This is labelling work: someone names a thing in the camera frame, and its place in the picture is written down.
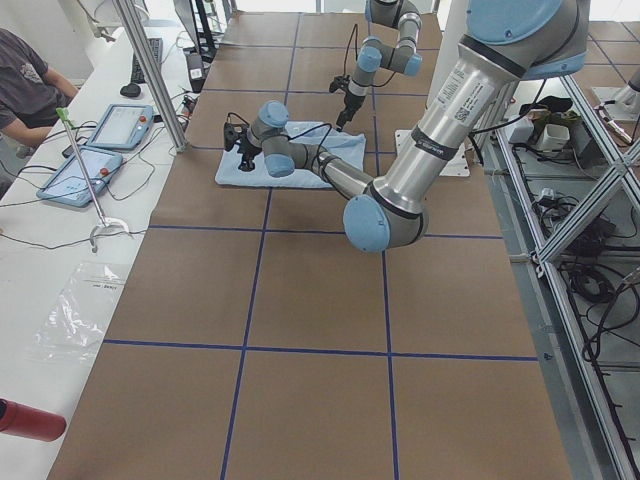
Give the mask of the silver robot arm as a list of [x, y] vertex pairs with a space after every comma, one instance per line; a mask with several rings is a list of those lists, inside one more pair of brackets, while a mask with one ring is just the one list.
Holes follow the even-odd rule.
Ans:
[[241, 154], [244, 171], [262, 156], [273, 177], [305, 169], [331, 184], [347, 199], [343, 225], [359, 250], [412, 244], [428, 225], [427, 190], [499, 91], [583, 67], [589, 10], [586, 1], [470, 2], [457, 62], [383, 176], [367, 175], [322, 145], [295, 142], [278, 101], [265, 103], [251, 122], [226, 123], [225, 147]]
[[360, 110], [366, 96], [375, 87], [375, 75], [379, 69], [392, 73], [415, 76], [422, 65], [422, 57], [417, 53], [422, 19], [411, 1], [367, 1], [365, 17], [368, 22], [382, 25], [398, 32], [395, 46], [386, 45], [376, 36], [366, 37], [356, 51], [353, 72], [346, 73], [345, 52], [343, 74], [335, 76], [329, 85], [329, 92], [340, 90], [344, 93], [344, 108], [336, 120], [336, 130], [342, 131]]

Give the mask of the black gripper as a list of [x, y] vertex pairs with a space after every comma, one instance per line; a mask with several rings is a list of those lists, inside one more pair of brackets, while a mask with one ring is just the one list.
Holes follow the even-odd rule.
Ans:
[[231, 152], [235, 146], [238, 147], [238, 152], [242, 154], [238, 168], [244, 172], [255, 169], [254, 158], [260, 153], [260, 148], [249, 140], [249, 131], [248, 124], [225, 122], [223, 126], [224, 150]]
[[349, 75], [338, 75], [329, 85], [330, 93], [335, 93], [337, 90], [344, 92], [345, 107], [336, 121], [336, 130], [342, 132], [346, 123], [353, 121], [364, 103], [364, 87], [352, 80]]

